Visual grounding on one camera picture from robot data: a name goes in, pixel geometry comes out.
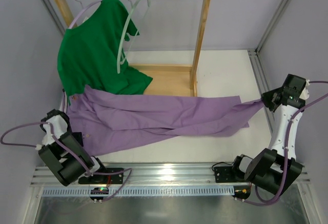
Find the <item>right controller board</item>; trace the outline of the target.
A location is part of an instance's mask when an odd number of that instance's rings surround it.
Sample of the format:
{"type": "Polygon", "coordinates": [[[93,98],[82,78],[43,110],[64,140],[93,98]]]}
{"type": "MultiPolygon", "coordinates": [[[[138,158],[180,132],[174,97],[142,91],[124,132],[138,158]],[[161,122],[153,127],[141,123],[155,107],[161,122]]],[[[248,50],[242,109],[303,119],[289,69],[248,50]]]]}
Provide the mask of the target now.
{"type": "Polygon", "coordinates": [[[246,200],[251,195],[250,186],[234,186],[233,197],[246,200]]]}

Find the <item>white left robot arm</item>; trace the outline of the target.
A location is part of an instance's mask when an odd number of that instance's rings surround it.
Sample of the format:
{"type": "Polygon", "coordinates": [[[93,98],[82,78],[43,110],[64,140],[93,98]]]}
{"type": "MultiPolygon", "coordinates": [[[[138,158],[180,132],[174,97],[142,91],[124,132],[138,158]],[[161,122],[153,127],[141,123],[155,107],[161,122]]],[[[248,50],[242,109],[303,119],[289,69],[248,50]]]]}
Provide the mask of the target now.
{"type": "Polygon", "coordinates": [[[83,148],[83,136],[72,131],[66,113],[51,110],[41,120],[40,127],[46,135],[38,155],[62,185],[68,186],[81,177],[91,178],[105,171],[102,162],[83,148]]]}

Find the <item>left controller board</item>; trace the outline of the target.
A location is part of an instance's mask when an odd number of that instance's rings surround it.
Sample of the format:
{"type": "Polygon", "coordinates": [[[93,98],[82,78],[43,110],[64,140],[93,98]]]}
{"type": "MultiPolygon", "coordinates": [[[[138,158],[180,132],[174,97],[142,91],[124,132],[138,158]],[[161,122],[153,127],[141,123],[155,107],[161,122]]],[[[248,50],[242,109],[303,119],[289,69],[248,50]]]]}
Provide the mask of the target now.
{"type": "Polygon", "coordinates": [[[109,189],[107,187],[96,187],[90,191],[90,199],[95,202],[101,202],[107,196],[109,196],[109,189]]]}

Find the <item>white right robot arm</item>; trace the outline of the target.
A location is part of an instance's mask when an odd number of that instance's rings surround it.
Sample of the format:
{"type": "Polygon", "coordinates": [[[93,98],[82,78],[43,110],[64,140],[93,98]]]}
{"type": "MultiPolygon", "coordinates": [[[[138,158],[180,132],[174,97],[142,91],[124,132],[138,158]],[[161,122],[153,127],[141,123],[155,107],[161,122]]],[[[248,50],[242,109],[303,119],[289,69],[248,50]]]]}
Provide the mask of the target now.
{"type": "Polygon", "coordinates": [[[302,172],[296,161],[295,140],[302,108],[308,98],[306,79],[288,74],[282,86],[265,92],[261,100],[274,114],[274,130],[268,148],[255,158],[236,157],[232,173],[272,194],[281,195],[302,172]]]}

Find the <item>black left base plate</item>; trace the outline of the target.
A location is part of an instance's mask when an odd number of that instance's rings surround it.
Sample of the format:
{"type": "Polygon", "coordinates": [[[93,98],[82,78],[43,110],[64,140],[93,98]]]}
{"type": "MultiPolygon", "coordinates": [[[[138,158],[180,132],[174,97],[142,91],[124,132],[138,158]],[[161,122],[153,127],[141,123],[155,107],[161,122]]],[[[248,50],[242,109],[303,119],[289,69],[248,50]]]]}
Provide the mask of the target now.
{"type": "Polygon", "coordinates": [[[92,184],[119,184],[123,182],[123,173],[120,173],[123,168],[101,168],[97,173],[105,173],[105,175],[93,175],[90,177],[81,177],[78,180],[80,185],[92,185],[92,184]]]}

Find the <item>purple clothes hanger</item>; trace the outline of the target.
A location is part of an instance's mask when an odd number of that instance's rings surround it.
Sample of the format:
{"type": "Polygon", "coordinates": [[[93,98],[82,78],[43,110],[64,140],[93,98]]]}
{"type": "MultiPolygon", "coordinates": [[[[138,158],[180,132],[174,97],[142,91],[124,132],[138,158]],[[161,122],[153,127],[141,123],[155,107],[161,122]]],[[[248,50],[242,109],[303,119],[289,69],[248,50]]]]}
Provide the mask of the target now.
{"type": "Polygon", "coordinates": [[[73,21],[71,22],[71,24],[68,26],[68,29],[72,29],[74,27],[74,25],[76,24],[76,22],[78,21],[78,19],[91,7],[93,7],[94,5],[98,4],[101,2],[101,0],[97,0],[95,2],[92,2],[90,4],[88,4],[87,6],[84,6],[82,1],[80,0],[75,0],[76,2],[78,2],[81,5],[81,10],[80,12],[77,14],[77,16],[73,19],[73,21]]]}

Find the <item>green t-shirt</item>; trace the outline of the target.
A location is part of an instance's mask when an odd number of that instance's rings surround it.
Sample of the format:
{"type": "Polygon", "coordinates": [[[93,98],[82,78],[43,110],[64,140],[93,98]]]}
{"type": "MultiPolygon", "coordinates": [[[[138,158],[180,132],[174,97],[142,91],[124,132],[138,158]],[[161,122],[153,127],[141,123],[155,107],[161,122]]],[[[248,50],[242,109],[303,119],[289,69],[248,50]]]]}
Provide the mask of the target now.
{"type": "Polygon", "coordinates": [[[85,86],[113,94],[143,94],[152,77],[124,62],[117,71],[117,56],[128,11],[120,0],[102,0],[81,25],[67,29],[61,43],[57,70],[68,96],[82,94],[85,86]]]}

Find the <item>purple trousers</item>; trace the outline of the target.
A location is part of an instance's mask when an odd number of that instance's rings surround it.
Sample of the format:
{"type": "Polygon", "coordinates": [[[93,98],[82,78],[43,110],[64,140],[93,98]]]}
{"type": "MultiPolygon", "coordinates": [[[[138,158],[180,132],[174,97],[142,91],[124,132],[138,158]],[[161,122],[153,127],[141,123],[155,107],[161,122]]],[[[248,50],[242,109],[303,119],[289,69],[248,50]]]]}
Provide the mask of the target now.
{"type": "Polygon", "coordinates": [[[73,132],[92,156],[138,148],[177,136],[229,137],[248,127],[261,100],[239,96],[115,95],[86,86],[68,97],[73,132]]]}

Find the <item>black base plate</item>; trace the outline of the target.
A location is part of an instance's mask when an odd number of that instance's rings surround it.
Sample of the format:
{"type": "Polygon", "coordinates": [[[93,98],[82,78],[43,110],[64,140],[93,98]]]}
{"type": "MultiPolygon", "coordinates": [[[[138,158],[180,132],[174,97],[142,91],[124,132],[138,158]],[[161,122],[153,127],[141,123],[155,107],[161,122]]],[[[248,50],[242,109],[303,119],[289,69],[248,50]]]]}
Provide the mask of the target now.
{"type": "Polygon", "coordinates": [[[245,171],[242,171],[237,166],[217,166],[213,168],[216,183],[233,183],[233,182],[247,182],[244,179],[245,171]]]}
{"type": "Polygon", "coordinates": [[[92,184],[119,184],[123,182],[123,173],[120,173],[123,168],[101,168],[97,173],[105,173],[105,175],[93,175],[90,177],[81,177],[78,180],[80,185],[92,185],[92,184]]]}

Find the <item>pale green clothes hanger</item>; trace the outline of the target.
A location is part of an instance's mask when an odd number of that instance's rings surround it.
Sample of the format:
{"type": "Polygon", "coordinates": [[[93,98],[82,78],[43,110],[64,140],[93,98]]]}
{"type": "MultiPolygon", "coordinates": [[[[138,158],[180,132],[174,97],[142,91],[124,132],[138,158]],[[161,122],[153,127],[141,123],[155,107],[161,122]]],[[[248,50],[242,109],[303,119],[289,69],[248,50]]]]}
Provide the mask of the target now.
{"type": "MultiPolygon", "coordinates": [[[[134,10],[136,9],[136,7],[138,6],[138,4],[140,3],[141,0],[137,0],[135,3],[132,3],[131,0],[128,0],[131,4],[131,10],[128,14],[128,17],[126,19],[126,22],[125,22],[125,25],[123,27],[123,30],[122,30],[122,34],[121,34],[121,38],[120,38],[120,43],[119,43],[119,47],[118,47],[118,55],[117,55],[117,59],[116,59],[116,69],[117,69],[117,73],[120,74],[121,72],[121,65],[123,65],[127,59],[127,57],[122,57],[122,51],[123,51],[123,43],[125,41],[125,36],[126,36],[126,33],[127,33],[127,29],[128,29],[128,26],[129,26],[129,23],[131,21],[131,18],[132,18],[132,15],[134,13],[134,10]]],[[[142,17],[142,22],[145,20],[145,17],[146,15],[148,14],[148,11],[151,7],[151,2],[152,0],[147,0],[147,9],[142,17]]]]}

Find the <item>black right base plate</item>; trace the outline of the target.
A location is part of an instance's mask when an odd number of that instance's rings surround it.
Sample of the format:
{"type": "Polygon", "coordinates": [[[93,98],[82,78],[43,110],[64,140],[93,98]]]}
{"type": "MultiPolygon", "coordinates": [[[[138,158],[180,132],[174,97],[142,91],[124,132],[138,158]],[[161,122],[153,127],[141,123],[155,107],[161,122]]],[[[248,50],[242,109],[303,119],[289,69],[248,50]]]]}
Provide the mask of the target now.
{"type": "Polygon", "coordinates": [[[213,168],[216,183],[233,183],[233,182],[247,182],[244,179],[245,171],[242,171],[237,166],[217,166],[213,168]]]}

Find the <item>aluminium mounting rail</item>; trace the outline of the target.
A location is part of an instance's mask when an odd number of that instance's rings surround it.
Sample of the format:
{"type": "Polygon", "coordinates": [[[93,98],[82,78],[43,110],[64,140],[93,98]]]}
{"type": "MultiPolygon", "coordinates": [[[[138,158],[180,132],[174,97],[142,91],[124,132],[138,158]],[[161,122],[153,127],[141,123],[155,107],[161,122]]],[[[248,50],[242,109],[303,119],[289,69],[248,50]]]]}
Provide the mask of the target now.
{"type": "MultiPolygon", "coordinates": [[[[215,185],[213,163],[106,163],[110,168],[132,168],[128,186],[206,186],[215,185]]],[[[308,184],[310,177],[305,168],[295,184],[308,184]]],[[[62,187],[47,167],[36,167],[31,187],[62,187]]]]}

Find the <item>wooden clothes rack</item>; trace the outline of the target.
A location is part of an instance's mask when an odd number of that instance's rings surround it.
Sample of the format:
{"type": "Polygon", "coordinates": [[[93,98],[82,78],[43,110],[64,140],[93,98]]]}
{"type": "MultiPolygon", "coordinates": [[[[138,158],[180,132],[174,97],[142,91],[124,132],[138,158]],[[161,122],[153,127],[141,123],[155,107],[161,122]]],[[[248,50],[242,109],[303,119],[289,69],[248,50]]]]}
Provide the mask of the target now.
{"type": "MultiPolygon", "coordinates": [[[[66,0],[54,0],[67,26],[76,23],[66,0]]],[[[182,7],[160,3],[140,25],[141,43],[132,50],[132,66],[153,80],[148,95],[197,96],[197,67],[211,0],[199,15],[179,16],[182,7]]]]}

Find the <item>controller board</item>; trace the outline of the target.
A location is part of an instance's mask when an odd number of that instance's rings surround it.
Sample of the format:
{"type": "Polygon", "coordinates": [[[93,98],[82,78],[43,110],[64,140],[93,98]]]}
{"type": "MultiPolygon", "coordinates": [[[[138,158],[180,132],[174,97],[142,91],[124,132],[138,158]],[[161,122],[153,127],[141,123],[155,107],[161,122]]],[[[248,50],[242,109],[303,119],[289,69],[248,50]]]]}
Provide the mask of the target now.
{"type": "Polygon", "coordinates": [[[246,200],[251,195],[250,186],[234,186],[233,197],[246,200]]]}
{"type": "Polygon", "coordinates": [[[101,202],[107,196],[109,196],[109,189],[107,187],[96,187],[90,191],[90,199],[95,202],[101,202]]]}

